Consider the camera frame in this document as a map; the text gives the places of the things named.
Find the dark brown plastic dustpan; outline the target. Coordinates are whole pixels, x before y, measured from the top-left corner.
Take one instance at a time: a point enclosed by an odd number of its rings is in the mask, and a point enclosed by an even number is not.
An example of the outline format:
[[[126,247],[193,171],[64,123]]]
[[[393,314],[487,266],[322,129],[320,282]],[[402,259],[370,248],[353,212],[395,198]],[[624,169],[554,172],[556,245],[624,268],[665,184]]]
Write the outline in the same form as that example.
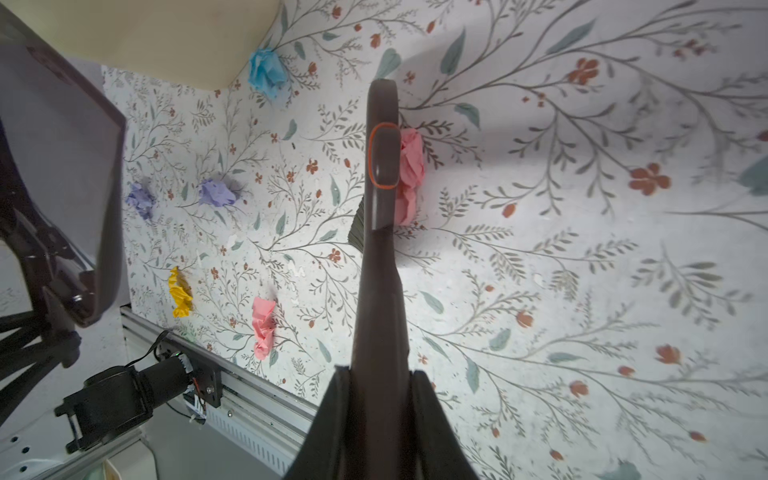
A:
[[[1,237],[31,309],[1,323],[1,373],[73,364],[78,330],[121,284],[125,117],[8,9],[1,12]]]

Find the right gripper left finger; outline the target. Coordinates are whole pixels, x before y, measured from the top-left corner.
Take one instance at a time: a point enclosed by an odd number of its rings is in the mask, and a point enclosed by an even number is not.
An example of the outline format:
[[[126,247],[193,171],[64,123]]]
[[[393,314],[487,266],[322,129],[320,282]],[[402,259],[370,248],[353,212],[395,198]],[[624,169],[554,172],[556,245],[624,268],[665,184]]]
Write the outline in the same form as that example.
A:
[[[349,368],[337,367],[285,480],[341,478],[350,386]]]

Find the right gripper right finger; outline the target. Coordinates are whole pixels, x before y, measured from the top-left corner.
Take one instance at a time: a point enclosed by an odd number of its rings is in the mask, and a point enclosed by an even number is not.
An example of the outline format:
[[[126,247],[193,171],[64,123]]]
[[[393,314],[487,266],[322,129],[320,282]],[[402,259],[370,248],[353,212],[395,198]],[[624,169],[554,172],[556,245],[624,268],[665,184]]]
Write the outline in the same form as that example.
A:
[[[414,371],[410,380],[417,479],[474,479],[428,376]]]

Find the pink paper scrap long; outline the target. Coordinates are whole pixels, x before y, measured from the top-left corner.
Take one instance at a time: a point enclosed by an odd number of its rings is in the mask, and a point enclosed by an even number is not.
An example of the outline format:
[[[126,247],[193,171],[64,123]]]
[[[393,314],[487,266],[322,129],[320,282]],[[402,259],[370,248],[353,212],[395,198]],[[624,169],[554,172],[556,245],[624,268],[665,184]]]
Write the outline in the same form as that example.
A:
[[[273,313],[277,303],[256,297],[252,304],[252,327],[255,335],[254,356],[265,360],[274,348],[276,323]]]

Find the bin with yellow-green bag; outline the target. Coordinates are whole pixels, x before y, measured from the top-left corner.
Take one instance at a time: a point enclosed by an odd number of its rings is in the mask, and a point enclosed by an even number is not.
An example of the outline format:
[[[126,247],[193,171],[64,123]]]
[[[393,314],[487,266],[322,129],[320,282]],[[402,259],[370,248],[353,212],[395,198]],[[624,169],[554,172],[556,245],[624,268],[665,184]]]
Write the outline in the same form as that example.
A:
[[[58,52],[195,89],[230,86],[279,0],[6,1]]]

